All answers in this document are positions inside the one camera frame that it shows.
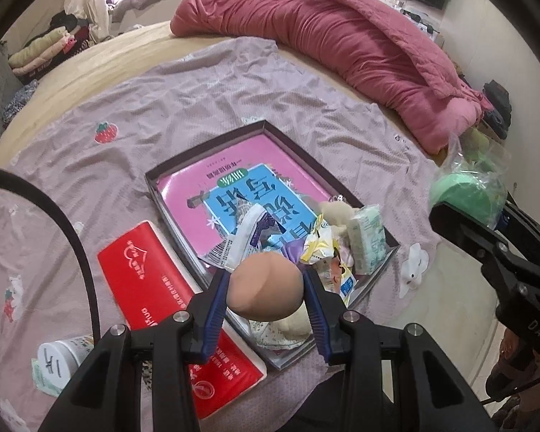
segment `person's leg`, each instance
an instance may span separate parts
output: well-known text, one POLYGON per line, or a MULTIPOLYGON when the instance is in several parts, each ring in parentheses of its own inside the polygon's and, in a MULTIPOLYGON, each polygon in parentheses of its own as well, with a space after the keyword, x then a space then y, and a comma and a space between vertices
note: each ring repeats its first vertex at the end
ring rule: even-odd
MULTIPOLYGON (((340 399, 344 372, 338 372, 318 385, 284 426, 276 432, 338 432, 340 427, 340 399)), ((398 430, 394 404, 383 395, 384 432, 398 430)))

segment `pink quilt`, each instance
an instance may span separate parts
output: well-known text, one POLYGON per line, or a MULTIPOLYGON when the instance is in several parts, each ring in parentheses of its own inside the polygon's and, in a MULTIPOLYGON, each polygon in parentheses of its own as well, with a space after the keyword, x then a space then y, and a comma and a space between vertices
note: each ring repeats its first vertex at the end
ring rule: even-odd
POLYGON ((264 37, 309 55, 395 109, 430 154, 493 108, 440 47, 378 0, 183 0, 170 28, 179 37, 264 37))

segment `beige mattress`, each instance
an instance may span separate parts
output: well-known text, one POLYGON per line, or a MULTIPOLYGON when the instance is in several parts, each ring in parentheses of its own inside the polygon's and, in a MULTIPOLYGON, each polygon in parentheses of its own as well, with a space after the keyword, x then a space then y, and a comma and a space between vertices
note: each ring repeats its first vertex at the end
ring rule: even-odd
MULTIPOLYGON (((0 139, 0 167, 6 167, 38 131, 64 112, 124 80, 168 60, 179 59, 224 37, 177 39, 168 23, 155 24, 104 42, 66 61, 40 82, 30 102, 0 139)), ((364 96, 305 56, 280 53, 326 79, 354 99, 364 96)), ((389 121, 410 137, 399 116, 384 109, 389 121)), ((480 274, 478 263, 449 243, 438 245, 436 260, 407 309, 392 325, 416 321, 429 330, 464 377, 472 382, 494 335, 494 291, 480 274)))

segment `red box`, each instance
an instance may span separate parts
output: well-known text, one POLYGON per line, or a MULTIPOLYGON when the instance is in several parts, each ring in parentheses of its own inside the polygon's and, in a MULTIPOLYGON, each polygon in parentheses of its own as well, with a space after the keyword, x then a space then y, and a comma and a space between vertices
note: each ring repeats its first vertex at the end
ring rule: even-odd
MULTIPOLYGON (((98 261, 130 329, 156 325, 186 308, 200 288, 159 229, 143 221, 98 254, 98 261)), ((264 362, 225 321, 216 353, 190 366, 199 419, 266 378, 264 362)))

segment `white container lid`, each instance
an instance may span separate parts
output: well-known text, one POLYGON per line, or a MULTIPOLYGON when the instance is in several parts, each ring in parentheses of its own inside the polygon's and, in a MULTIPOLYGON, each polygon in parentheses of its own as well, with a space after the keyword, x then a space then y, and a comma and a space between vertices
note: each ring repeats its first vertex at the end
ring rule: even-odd
POLYGON ((69 349, 58 341, 43 343, 38 348, 42 375, 55 387, 64 388, 78 370, 78 363, 69 349))

